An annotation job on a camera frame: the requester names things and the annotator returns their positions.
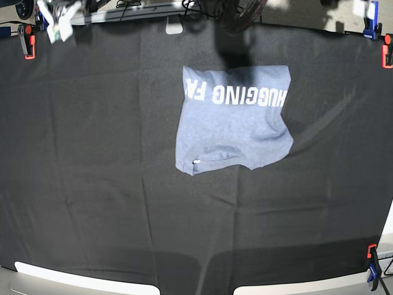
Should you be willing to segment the blue-grey t-shirt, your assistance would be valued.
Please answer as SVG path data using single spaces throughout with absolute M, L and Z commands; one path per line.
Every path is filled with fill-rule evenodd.
M 190 176 L 233 165 L 254 170 L 287 156 L 294 143 L 281 115 L 291 83 L 287 65 L 185 66 L 182 80 L 178 170 Z

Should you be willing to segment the black table cloth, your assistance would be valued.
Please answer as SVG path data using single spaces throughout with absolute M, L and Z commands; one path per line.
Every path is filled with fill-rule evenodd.
M 381 43 L 210 20 L 1 41 L 1 265 L 152 285 L 162 294 L 323 280 L 367 269 L 392 203 L 392 71 Z M 175 166 L 182 70 L 286 65 L 277 163 Z

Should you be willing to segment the orange clamp far left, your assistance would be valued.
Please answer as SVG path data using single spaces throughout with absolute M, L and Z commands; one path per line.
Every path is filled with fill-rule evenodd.
M 18 26 L 18 37 L 20 38 L 25 60 L 33 60 L 36 57 L 36 39 L 31 25 L 21 24 Z

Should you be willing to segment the blue clamp far left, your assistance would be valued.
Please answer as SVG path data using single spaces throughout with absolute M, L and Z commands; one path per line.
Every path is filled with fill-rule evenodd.
M 38 6 L 34 8 L 34 21 L 35 21 L 35 25 L 41 31 L 45 31 L 49 25 L 48 21 L 45 19 L 44 15 L 39 10 Z

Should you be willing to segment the blue clamp far right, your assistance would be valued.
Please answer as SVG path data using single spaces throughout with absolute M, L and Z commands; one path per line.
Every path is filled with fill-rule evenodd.
M 378 1 L 365 1 L 363 35 L 366 38 L 377 40 L 381 36 L 382 23 L 378 21 Z

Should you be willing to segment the orange blue clamp near right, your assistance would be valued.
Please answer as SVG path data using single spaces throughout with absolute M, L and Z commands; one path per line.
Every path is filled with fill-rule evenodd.
M 367 279 L 367 283 L 372 283 L 371 291 L 376 291 L 379 285 L 379 278 L 381 275 L 381 267 L 379 265 L 378 254 L 376 251 L 377 244 L 371 244 L 368 246 L 367 259 L 369 262 L 368 269 L 370 274 Z

